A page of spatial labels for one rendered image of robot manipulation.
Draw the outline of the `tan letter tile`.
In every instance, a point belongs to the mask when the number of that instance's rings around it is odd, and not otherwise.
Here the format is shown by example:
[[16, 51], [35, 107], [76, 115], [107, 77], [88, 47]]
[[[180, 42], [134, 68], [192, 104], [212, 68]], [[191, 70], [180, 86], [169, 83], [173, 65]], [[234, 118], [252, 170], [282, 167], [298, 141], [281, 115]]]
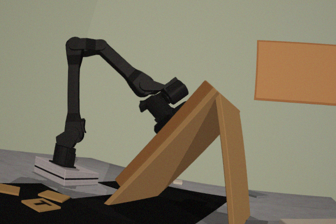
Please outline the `tan letter tile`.
[[12, 186], [12, 185], [6, 185], [6, 184], [0, 184], [0, 193], [19, 196], [19, 191], [20, 191], [20, 187], [16, 187], [16, 186]]
[[56, 193], [54, 191], [46, 190], [38, 194], [38, 196], [44, 197], [46, 199], [51, 199], [57, 202], [63, 203], [64, 201], [68, 200], [70, 196], [63, 195], [61, 193]]
[[21, 202], [27, 205], [28, 207], [33, 208], [34, 210], [38, 212], [45, 212], [45, 211], [50, 211], [50, 210], [61, 209], [60, 206], [53, 204], [44, 198], [22, 200]]

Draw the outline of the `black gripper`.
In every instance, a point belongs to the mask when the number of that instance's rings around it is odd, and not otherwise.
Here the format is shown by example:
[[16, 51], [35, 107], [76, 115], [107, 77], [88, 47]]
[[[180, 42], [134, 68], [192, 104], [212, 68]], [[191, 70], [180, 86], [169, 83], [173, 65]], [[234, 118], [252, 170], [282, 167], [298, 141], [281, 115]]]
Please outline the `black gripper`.
[[160, 107], [157, 112], [155, 113], [155, 122], [157, 123], [154, 126], [154, 132], [157, 134], [160, 129], [164, 127], [164, 125], [173, 117], [171, 115], [170, 111], [172, 112], [174, 108], [172, 108], [170, 105], [166, 104], [162, 107]]

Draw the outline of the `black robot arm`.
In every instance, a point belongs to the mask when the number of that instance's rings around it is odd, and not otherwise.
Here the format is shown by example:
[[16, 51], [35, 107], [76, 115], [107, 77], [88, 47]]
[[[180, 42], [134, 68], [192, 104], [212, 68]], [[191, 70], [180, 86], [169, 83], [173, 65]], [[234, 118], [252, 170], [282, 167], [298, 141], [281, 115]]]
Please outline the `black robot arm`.
[[[49, 162], [68, 168], [74, 166], [76, 158], [75, 145], [83, 140], [86, 133], [85, 118], [80, 116], [79, 76], [83, 57], [100, 55], [115, 71], [124, 77], [129, 87], [138, 97], [147, 97], [140, 101], [142, 113], [146, 109], [155, 116], [157, 110], [166, 104], [176, 104], [188, 95], [188, 89], [183, 82], [174, 77], [167, 84], [154, 81], [144, 72], [132, 67], [103, 39], [71, 37], [66, 42], [68, 60], [67, 86], [67, 117], [65, 131], [56, 136], [53, 161]], [[160, 93], [158, 93], [160, 92]]]

